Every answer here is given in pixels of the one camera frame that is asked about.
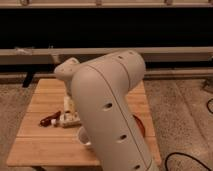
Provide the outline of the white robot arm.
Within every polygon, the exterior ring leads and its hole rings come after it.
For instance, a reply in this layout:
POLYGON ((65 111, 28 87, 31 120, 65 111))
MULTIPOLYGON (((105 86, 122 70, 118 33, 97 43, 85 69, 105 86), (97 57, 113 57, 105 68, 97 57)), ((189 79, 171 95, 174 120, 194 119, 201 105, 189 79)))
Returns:
POLYGON ((126 101, 145 70, 142 56, 133 50, 83 63, 70 58, 54 70, 74 101, 103 171, 159 171, 126 101))

